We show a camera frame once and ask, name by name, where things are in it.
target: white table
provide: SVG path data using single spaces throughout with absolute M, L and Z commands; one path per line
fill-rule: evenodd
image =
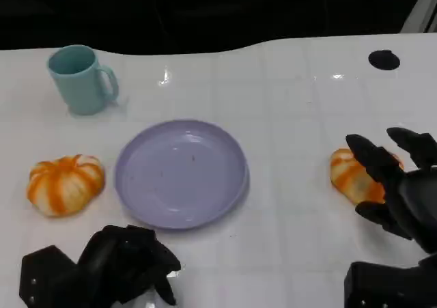
M 184 266 L 173 282 L 180 307 L 340 308 L 351 262 L 414 266 L 422 250 L 356 215 L 330 185 L 328 160 L 356 132 L 411 168 L 385 128 L 437 135 L 436 43 L 418 34 L 278 40 L 204 55 L 99 52 L 119 77 L 119 105 L 80 118 L 46 71 L 53 49 L 1 51 L 0 307 L 24 307 L 23 255 L 55 244 L 76 261 L 105 225 L 137 223 L 113 188 L 117 155 L 144 128 L 174 118 L 222 126 L 251 170 L 248 199 L 219 222 L 158 231 Z M 401 59 L 396 71 L 367 61 L 386 48 Z M 46 219 L 25 199 L 29 170 L 76 153 L 101 159 L 107 186 L 83 213 Z

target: robotic hand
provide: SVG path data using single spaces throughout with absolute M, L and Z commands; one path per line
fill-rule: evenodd
M 110 308 L 153 287 L 175 305 L 167 275 L 180 269 L 154 231 L 108 225 L 91 237 L 77 264 L 55 246 L 24 256 L 20 297 L 34 308 Z
M 360 135 L 346 141 L 355 159 L 385 189 L 385 204 L 362 202 L 356 212 L 384 230 L 414 239 L 431 256 L 408 269 L 365 262 L 345 278 L 345 307 L 434 307 L 437 305 L 437 143 L 430 134 L 389 128 L 389 137 L 418 167 L 404 172 L 383 147 Z

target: orange striped pumpkin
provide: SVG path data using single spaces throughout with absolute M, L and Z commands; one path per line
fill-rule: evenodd
M 83 209 L 103 186 L 104 169 L 97 158 L 65 156 L 33 167 L 27 199 L 46 216 L 66 216 Z
M 402 162 L 393 155 L 401 168 Z M 375 182 L 349 149 L 338 149 L 330 158 L 330 180 L 354 205 L 362 201 L 384 203 L 384 188 Z

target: lavender plate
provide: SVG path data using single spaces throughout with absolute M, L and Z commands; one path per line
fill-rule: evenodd
M 115 189 L 139 220 L 188 229 L 224 215 L 249 189 L 249 168 L 237 141 L 195 120 L 148 128 L 122 151 Z

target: teal mug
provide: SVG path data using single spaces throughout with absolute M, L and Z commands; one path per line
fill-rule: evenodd
M 70 45 L 53 53 L 47 68 L 71 113 L 93 115 L 118 96 L 114 71 L 98 63 L 88 46 Z M 107 88 L 102 73 L 108 75 L 112 89 Z

